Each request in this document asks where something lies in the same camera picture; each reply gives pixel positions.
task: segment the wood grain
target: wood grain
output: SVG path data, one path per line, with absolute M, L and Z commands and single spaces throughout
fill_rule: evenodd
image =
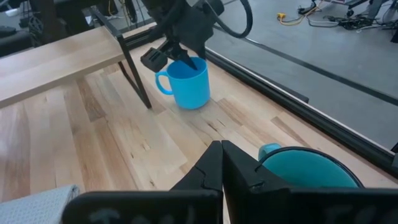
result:
M 66 184 L 82 192 L 167 190 L 222 139 L 252 157 L 271 142 L 312 147 L 343 162 L 367 187 L 398 187 L 390 175 L 210 62 L 211 100 L 199 110 L 180 109 L 139 63 L 161 42 L 131 52 L 153 110 L 114 67 L 1 109 L 0 200 Z
M 123 60 L 116 39 L 99 27 L 0 60 L 0 108 Z

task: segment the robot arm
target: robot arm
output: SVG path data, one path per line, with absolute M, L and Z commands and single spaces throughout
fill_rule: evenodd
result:
M 218 23 L 230 35 L 243 38 L 252 28 L 252 12 L 248 0 L 241 0 L 248 25 L 242 34 L 228 28 L 218 16 L 223 13 L 221 0 L 199 0 L 190 6 L 186 0 L 142 0 L 148 14 L 157 23 L 150 39 L 165 34 L 166 41 L 157 49 L 151 48 L 141 57 L 141 62 L 154 72 L 167 64 L 167 58 L 181 60 L 193 69 L 197 69 L 187 51 L 180 43 L 205 58 L 205 42 L 213 35 L 213 25 Z

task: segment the yellow cable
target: yellow cable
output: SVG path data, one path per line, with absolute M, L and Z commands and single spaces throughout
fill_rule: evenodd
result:
M 296 25 L 299 25 L 299 24 L 303 21 L 304 18 L 306 18 L 307 16 L 309 16 L 309 15 L 310 15 L 311 13 L 313 13 L 316 9 L 318 9 L 319 6 L 320 6 L 323 2 L 324 2 L 324 0 L 321 0 L 321 2 L 319 3 L 318 6 L 314 7 L 314 8 L 311 9 L 311 10 L 309 10 L 306 14 L 302 15 L 298 21 L 291 22 L 291 23 L 289 23 L 289 22 L 284 22 L 284 21 L 282 21 L 283 18 L 280 16 L 280 17 L 279 17 L 279 23 L 281 23 L 283 26 L 296 26 Z

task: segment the wooden bench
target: wooden bench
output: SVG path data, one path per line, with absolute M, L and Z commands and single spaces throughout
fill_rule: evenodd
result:
M 115 63 L 119 63 L 147 108 L 151 107 L 124 42 L 128 34 L 122 35 L 102 15 L 93 13 L 105 26 L 0 60 L 0 108 Z M 154 24 L 140 27 L 134 33 L 150 26 Z M 130 67 L 131 73 L 124 65 Z

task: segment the gray cloth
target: gray cloth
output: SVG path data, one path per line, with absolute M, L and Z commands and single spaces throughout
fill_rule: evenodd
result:
M 79 195 L 76 185 L 0 203 L 0 223 L 58 224 L 66 204 Z

